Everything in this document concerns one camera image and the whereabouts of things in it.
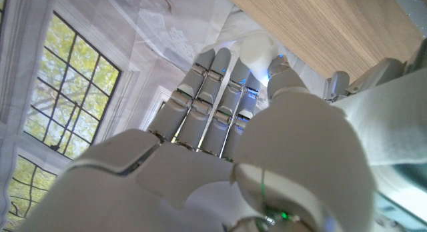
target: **wooden shelf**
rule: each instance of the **wooden shelf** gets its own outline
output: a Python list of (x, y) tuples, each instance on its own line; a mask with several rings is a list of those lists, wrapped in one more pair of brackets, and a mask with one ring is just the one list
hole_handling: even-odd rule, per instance
[(406, 61), (422, 41), (395, 0), (232, 0), (324, 77), (355, 80), (385, 57)]

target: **white fabric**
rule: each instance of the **white fabric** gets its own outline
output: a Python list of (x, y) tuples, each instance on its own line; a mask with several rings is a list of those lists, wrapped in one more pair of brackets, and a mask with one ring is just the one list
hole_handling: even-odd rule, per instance
[(0, 121), (7, 126), (0, 139), (0, 228), (9, 210), (7, 188), (52, 7), (53, 0), (7, 0), (0, 63)]

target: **window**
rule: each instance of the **window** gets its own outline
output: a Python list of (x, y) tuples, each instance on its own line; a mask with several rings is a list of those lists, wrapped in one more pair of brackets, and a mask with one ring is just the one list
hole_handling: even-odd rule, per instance
[(55, 13), (24, 132), (75, 159), (94, 142), (120, 73)]
[(15, 172), (9, 185), (11, 204), (4, 231), (14, 231), (40, 202), (56, 175), (18, 156)]
[(0, 0), (0, 28), (3, 25), (5, 8), (6, 8), (6, 0)]

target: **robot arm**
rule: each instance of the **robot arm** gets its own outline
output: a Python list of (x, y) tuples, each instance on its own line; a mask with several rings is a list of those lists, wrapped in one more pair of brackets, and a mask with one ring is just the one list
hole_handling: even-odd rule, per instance
[[(354, 130), (272, 48), (242, 55), (217, 109), (230, 52), (199, 55), (149, 132), (89, 148), (20, 231), (369, 231), (374, 182)], [(270, 78), (256, 116), (251, 76)]]

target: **window frame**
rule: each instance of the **window frame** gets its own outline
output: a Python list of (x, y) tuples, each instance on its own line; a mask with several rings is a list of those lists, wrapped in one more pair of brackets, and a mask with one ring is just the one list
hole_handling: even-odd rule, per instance
[[(115, 90), (117, 89), (117, 86), (119, 84), (120, 78), (121, 78), (121, 76), (123, 74), (123, 71), (116, 64), (114, 64), (110, 59), (108, 59), (103, 53), (101, 53), (100, 50), (98, 50), (96, 47), (94, 47), (92, 45), (92, 43), (90, 43), (81, 33), (79, 33), (76, 29), (74, 29), (66, 20), (64, 20), (64, 18), (62, 18), (62, 16), (60, 16), (60, 14), (58, 14), (58, 12), (53, 11), (53, 16), (56, 16), (58, 19), (60, 19), (66, 26), (68, 26), (68, 28), (70, 28), (70, 30), (72, 30), (74, 32), (74, 38), (73, 38), (73, 42), (72, 42), (72, 44), (70, 46), (70, 51), (68, 53), (67, 60), (64, 60), (61, 56), (59, 56), (58, 54), (56, 54), (52, 49), (48, 48), (48, 46), (45, 45), (45, 42), (43, 43), (43, 50), (46, 50), (48, 53), (50, 53), (52, 56), (54, 56), (54, 58), (60, 60), (61, 62), (63, 62), (65, 64), (64, 75), (62, 76), (61, 84), (60, 84), (59, 88), (57, 89), (53, 85), (51, 85), (48, 82), (44, 81), (42, 78), (40, 78), (39, 74), (37, 74), (37, 77), (36, 77), (35, 80), (42, 82), (42, 84), (44, 84), (44, 85), (48, 86), (50, 89), (54, 90), (57, 93), (57, 96), (55, 98), (55, 102), (53, 104), (52, 112), (51, 112), (50, 115), (48, 115), (45, 112), (43, 112), (42, 110), (36, 108), (34, 105), (30, 104), (30, 108), (34, 109), (37, 113), (42, 114), (43, 116), (45, 116), (49, 120), (49, 122), (48, 122), (48, 124), (47, 124), (47, 126), (45, 128), (45, 134), (43, 135), (43, 139), (40, 140), (40, 139), (36, 138), (35, 136), (33, 136), (32, 134), (26, 132), (25, 130), (24, 130), (24, 133), (28, 134), (29, 136), (33, 137), (34, 139), (40, 141), (42, 144), (46, 145), (52, 151), (55, 151), (55, 152), (59, 153), (60, 155), (65, 156), (66, 158), (72, 159), (72, 158), (66, 156), (66, 154), (65, 154), (67, 152), (67, 148), (68, 148), (68, 145), (70, 143), (70, 140), (71, 140), (72, 136), (74, 135), (74, 136), (82, 139), (83, 141), (85, 141), (86, 143), (88, 143), (89, 146), (92, 145), (95, 142), (95, 140), (97, 138), (97, 134), (98, 134), (99, 129), (101, 127), (101, 124), (103, 123), (105, 114), (107, 113), (109, 104), (111, 103), (111, 100), (113, 99), (113, 94), (115, 93)], [(90, 78), (87, 78), (87, 76), (85, 76), (82, 72), (80, 72), (78, 69), (76, 69), (71, 64), (71, 56), (72, 56), (72, 53), (73, 53), (75, 42), (76, 42), (76, 40), (77, 40), (78, 37), (81, 38), (85, 42), (86, 45), (90, 46), (98, 54), (96, 62), (95, 62), (95, 67), (94, 67), (94, 69), (92, 71), (92, 74), (91, 74)], [(101, 60), (101, 58), (103, 58), (107, 63), (109, 63), (118, 72), (117, 78), (115, 79), (114, 86), (111, 89), (111, 92), (109, 94), (107, 92), (105, 92), (103, 89), (101, 89), (100, 86), (96, 85), (93, 82), (93, 78), (95, 76), (95, 73), (96, 73), (96, 70), (98, 68), (99, 61)], [(64, 82), (65, 82), (65, 78), (66, 78), (66, 76), (68, 74), (68, 71), (70, 69), (72, 69), (73, 72), (76, 72), (79, 76), (83, 77), (83, 79), (85, 79), (89, 83), (88, 86), (87, 86), (86, 92), (85, 92), (85, 94), (83, 96), (83, 100), (81, 102), (81, 105), (77, 105), (74, 100), (70, 99), (68, 96), (66, 96), (65, 94), (63, 94), (61, 92), (62, 87), (63, 87)], [(85, 104), (85, 100), (87, 99), (87, 96), (89, 94), (89, 90), (90, 90), (90, 88), (91, 88), (92, 85), (96, 89), (100, 90), (105, 96), (108, 97), (107, 103), (105, 104), (105, 107), (104, 107), (104, 109), (102, 111), (102, 115), (101, 115), (101, 117), (99, 119), (96, 116), (94, 116), (91, 112), (88, 112), (86, 109), (83, 108), (83, 106)], [(69, 129), (67, 125), (62, 125), (60, 122), (58, 122), (57, 120), (54, 119), (55, 109), (57, 108), (57, 103), (58, 103), (58, 100), (60, 99), (61, 96), (64, 97), (66, 100), (68, 100), (70, 103), (74, 103), (75, 104), (75, 107), (74, 107), (73, 111), (75, 111), (76, 109), (78, 109), (77, 116), (75, 118), (75, 122), (74, 122), (73, 127), (71, 129)], [(77, 125), (78, 119), (80, 118), (80, 115), (81, 115), (82, 111), (84, 111), (85, 113), (87, 113), (89, 116), (91, 116), (92, 118), (94, 118), (98, 122), (96, 130), (95, 130), (95, 132), (93, 134), (93, 137), (92, 137), (91, 141), (88, 141), (87, 139), (83, 138), (83, 136), (80, 136), (80, 135), (78, 135), (75, 132), (75, 127)], [(67, 140), (67, 142), (65, 144), (64, 151), (62, 153), (58, 151), (57, 147), (55, 149), (54, 145), (48, 145), (48, 144), (46, 144), (44, 142), (45, 139), (46, 139), (46, 137), (47, 137), (48, 131), (49, 131), (49, 126), (50, 126), (50, 124), (52, 124), (52, 121), (54, 123), (58, 124), (58, 126), (60, 126), (60, 128), (63, 129), (63, 133), (62, 133), (61, 138), (60, 138), (60, 144), (63, 143), (62, 139), (64, 138), (66, 132), (68, 131), (70, 133), (70, 136), (69, 136), (69, 138), (68, 138), (68, 140)]]
[(32, 190), (33, 190), (33, 188), (36, 188), (36, 189), (38, 189), (38, 190), (42, 190), (42, 191), (46, 191), (46, 192), (48, 192), (48, 191), (49, 191), (48, 189), (43, 189), (43, 188), (40, 188), (40, 187), (38, 187), (38, 186), (35, 186), (35, 185), (34, 185), (34, 178), (35, 178), (35, 176), (36, 176), (37, 169), (40, 169), (40, 170), (41, 170), (41, 171), (43, 171), (43, 172), (49, 173), (49, 174), (51, 174), (51, 175), (55, 176), (55, 178), (57, 177), (57, 175), (56, 175), (56, 174), (54, 174), (54, 173), (52, 173), (52, 172), (50, 172), (50, 171), (48, 171), (48, 170), (46, 170), (46, 169), (43, 169), (42, 167), (38, 166), (38, 164), (36, 164), (36, 163), (35, 163), (35, 162), (33, 162), (32, 160), (30, 160), (30, 159), (28, 159), (28, 158), (26, 158), (26, 157), (24, 157), (24, 156), (22, 156), (22, 155), (18, 155), (18, 157), (20, 157), (20, 158), (22, 158), (22, 159), (26, 160), (28, 163), (31, 163), (31, 164), (33, 164), (33, 165), (34, 165), (34, 170), (33, 170), (32, 174), (31, 174), (31, 178), (30, 178), (30, 182), (29, 182), (29, 183), (22, 182), (22, 181), (20, 181), (20, 180), (16, 179), (16, 178), (15, 178), (15, 172), (13, 172), (13, 176), (12, 176), (12, 178), (11, 178), (12, 180), (16, 181), (17, 183), (19, 183), (19, 184), (21, 184), (21, 185), (24, 185), (24, 186), (28, 186), (28, 187), (29, 187), (29, 199), (22, 198), (22, 197), (18, 197), (18, 196), (14, 196), (14, 195), (9, 195), (9, 196), (10, 196), (10, 198), (23, 199), (23, 200), (25, 200), (25, 201), (28, 201), (28, 207), (27, 207), (27, 209), (25, 210), (25, 214), (21, 216), (21, 215), (19, 215), (19, 214), (18, 214), (18, 207), (17, 207), (17, 206), (16, 206), (12, 201), (10, 201), (10, 208), (9, 208), (9, 210), (8, 210), (8, 212), (7, 212), (7, 213), (10, 213), (10, 214), (12, 214), (13, 216), (16, 216), (16, 217), (19, 217), (19, 218), (22, 218), (22, 219), (26, 219), (26, 218), (27, 218), (27, 216), (28, 216), (28, 212), (30, 212), (30, 210), (31, 210), (31, 207), (32, 207), (32, 206), (37, 206), (37, 204), (39, 204), (39, 203), (40, 203), (40, 201), (35, 201), (35, 200), (33, 200), (33, 198), (32, 198)]

